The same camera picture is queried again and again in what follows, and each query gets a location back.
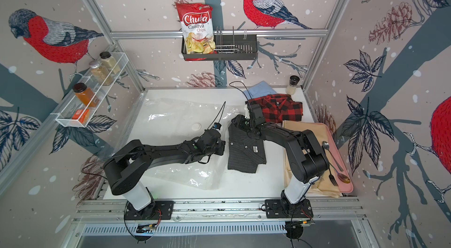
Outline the clear plastic vacuum bag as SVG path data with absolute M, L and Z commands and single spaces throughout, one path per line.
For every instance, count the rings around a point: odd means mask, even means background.
M 225 140 L 231 120 L 243 112 L 244 107 L 238 105 L 206 104 L 170 98 L 145 100 L 128 140 L 140 140 L 141 143 L 152 146 L 179 144 L 201 136 L 212 121 L 222 125 L 219 132 L 222 140 Z M 200 130 L 191 129 L 195 123 L 202 125 Z M 145 172 L 142 182 L 152 178 L 202 190 L 218 189 L 226 170 L 227 157 L 213 155 L 210 159 L 203 158 L 203 163 L 155 167 Z

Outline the grey pinstriped shirt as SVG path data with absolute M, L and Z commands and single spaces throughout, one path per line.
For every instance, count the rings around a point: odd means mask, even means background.
M 231 120 L 229 132 L 229 160 L 227 169 L 255 174 L 259 165 L 267 163 L 263 140 L 252 134 L 249 120 L 237 115 Z

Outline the red black plaid shirt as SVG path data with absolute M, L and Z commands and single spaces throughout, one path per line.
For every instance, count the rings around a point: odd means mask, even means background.
M 261 107 L 263 117 L 267 122 L 283 123 L 284 121 L 302 121 L 303 104 L 293 101 L 288 94 L 271 94 L 250 99 L 251 105 Z

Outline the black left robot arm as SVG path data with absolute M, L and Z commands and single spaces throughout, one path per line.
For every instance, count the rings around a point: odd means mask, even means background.
M 212 155 L 222 156 L 225 141 L 216 129 L 207 129 L 198 137 L 177 145 L 151 146 L 134 139 L 103 164 L 112 195 L 122 195 L 142 218 L 151 217 L 156 202 L 140 181 L 154 167 L 201 162 Z

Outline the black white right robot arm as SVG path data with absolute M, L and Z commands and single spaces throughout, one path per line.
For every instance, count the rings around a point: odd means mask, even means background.
M 315 134 L 309 129 L 292 131 L 267 122 L 258 104 L 249 104 L 248 111 L 249 131 L 259 139 L 276 143 L 285 149 L 292 177 L 281 193 L 281 205 L 289 211 L 305 199 L 311 186 L 329 169 L 327 156 Z

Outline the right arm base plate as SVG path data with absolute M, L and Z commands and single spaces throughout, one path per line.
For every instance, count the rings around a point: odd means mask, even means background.
M 308 199 L 303 199 L 296 204 L 291 204 L 285 199 L 266 199 L 263 211 L 268 219 L 291 219 L 292 217 L 312 219 L 314 216 Z

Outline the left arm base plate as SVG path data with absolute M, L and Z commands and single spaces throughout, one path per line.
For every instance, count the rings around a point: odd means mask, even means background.
M 152 201 L 142 210 L 136 210 L 130 202 L 126 203 L 124 220 L 146 221 L 146 220 L 170 220 L 175 202 L 174 201 Z

